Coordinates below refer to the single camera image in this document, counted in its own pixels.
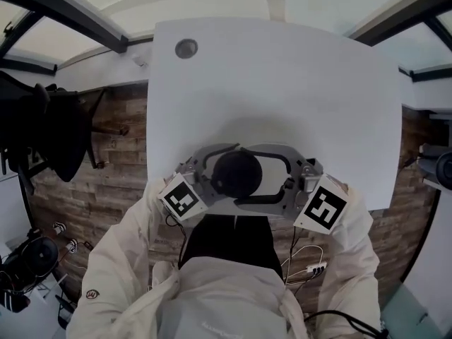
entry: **floor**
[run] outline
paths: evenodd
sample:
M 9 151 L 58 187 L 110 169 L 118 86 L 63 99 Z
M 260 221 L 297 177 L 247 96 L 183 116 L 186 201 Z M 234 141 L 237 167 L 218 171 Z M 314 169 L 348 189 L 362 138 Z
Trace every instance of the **floor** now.
M 87 107 L 98 92 L 82 96 Z M 146 183 L 146 95 L 147 85 L 128 85 L 111 89 L 101 102 L 95 115 L 95 125 L 104 128 L 125 128 L 125 137 L 93 134 L 93 145 L 98 160 L 105 162 L 104 169 L 93 170 L 85 158 L 72 182 L 64 183 L 50 170 L 37 175 L 36 187 L 30 205 L 37 226 L 50 228 L 57 220 L 66 223 L 66 238 L 75 237 L 80 243 L 95 246 L 110 225 L 118 223 L 126 210 L 143 194 Z M 446 129 L 432 123 L 424 114 L 403 110 L 403 136 L 400 165 L 424 142 L 441 143 L 447 139 Z M 434 190 L 422 184 L 421 174 L 409 167 L 397 178 L 391 207 L 372 213 L 374 224 L 370 237 L 380 258 L 376 272 L 379 280 L 380 305 L 383 306 L 400 277 L 405 272 L 427 224 L 434 200 Z M 283 262 L 289 253 L 292 240 L 291 222 L 271 222 L 275 250 Z M 307 244 L 321 245 L 328 260 L 326 238 L 321 234 L 301 231 L 297 248 Z M 150 267 L 159 260 L 177 261 L 182 245 L 182 235 L 177 227 L 165 224 L 159 227 L 158 238 L 151 247 Z M 67 255 L 58 267 L 59 274 L 68 273 L 66 289 L 74 297 L 81 290 L 81 281 L 88 262 L 89 250 L 82 244 L 78 253 Z M 306 248 L 292 262 L 291 273 L 316 263 L 319 250 Z M 306 276 L 293 278 L 302 280 Z M 308 282 L 297 298 L 303 311 L 316 310 L 321 278 Z

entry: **white jacket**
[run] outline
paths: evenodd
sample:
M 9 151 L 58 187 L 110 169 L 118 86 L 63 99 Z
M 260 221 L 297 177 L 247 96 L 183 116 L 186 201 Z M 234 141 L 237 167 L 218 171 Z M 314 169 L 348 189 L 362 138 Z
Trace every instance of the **white jacket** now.
M 157 338 L 156 311 L 179 291 L 179 271 L 165 261 L 154 265 L 152 290 L 148 291 L 148 248 L 164 218 L 156 199 L 163 187 L 163 181 L 152 189 L 148 185 L 143 198 L 118 225 L 110 227 L 91 252 L 82 295 L 67 328 L 68 339 Z M 350 205 L 330 235 L 332 259 L 319 294 L 319 311 L 343 311 L 379 328 L 374 277 L 379 260 L 368 237 L 372 218 L 361 196 L 353 189 L 348 194 Z M 290 324 L 288 337 L 307 339 L 302 310 L 289 290 L 280 311 Z M 319 339 L 362 338 L 336 315 L 319 316 L 316 328 L 314 336 Z

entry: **round hole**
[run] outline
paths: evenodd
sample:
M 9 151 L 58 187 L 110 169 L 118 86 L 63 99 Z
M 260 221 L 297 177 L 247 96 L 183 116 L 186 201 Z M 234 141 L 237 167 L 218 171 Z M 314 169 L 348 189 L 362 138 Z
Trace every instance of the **round hole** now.
M 198 43 L 193 39 L 183 39 L 176 44 L 176 55 L 180 59 L 189 59 L 198 51 Z

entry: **white sleeve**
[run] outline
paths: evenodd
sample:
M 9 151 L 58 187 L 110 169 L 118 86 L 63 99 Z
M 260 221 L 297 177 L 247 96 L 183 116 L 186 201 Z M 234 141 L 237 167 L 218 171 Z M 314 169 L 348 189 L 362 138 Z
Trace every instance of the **white sleeve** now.
M 147 185 L 142 199 L 91 251 L 81 298 L 66 331 L 68 339 L 108 335 L 116 318 L 148 291 L 148 249 L 162 222 L 164 209 L 157 194 L 164 187 L 163 180 L 152 188 Z
M 374 276 L 379 259 L 368 235 L 373 220 L 362 196 L 354 189 L 348 194 L 350 205 L 330 236 L 332 260 L 319 293 L 319 311 L 342 311 L 379 329 L 378 282 Z M 340 316 L 317 318 L 319 339 L 354 333 L 356 330 Z

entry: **table top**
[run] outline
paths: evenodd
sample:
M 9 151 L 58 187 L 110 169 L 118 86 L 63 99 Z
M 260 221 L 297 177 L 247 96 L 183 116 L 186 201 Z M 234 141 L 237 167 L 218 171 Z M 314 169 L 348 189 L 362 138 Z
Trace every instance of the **table top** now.
M 175 54 L 183 39 L 198 45 L 189 59 Z M 307 26 L 246 18 L 159 23 L 148 87 L 148 178 L 169 176 L 203 145 L 286 143 L 359 189 L 369 210 L 387 208 L 400 152 L 398 74 L 373 48 Z M 261 163 L 256 193 L 275 193 L 284 169 Z

